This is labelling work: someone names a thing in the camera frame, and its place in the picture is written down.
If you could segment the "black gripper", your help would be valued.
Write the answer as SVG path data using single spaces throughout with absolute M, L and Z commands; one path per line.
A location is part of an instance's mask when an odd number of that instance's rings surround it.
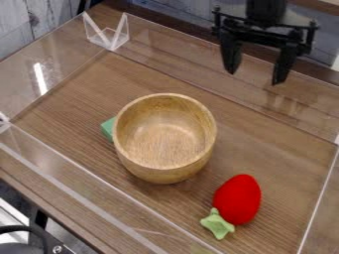
M 238 69 L 242 43 L 264 45 L 280 49 L 270 84 L 285 82 L 296 57 L 310 53 L 317 22 L 292 11 L 286 0 L 216 5 L 212 14 L 225 71 L 234 74 Z

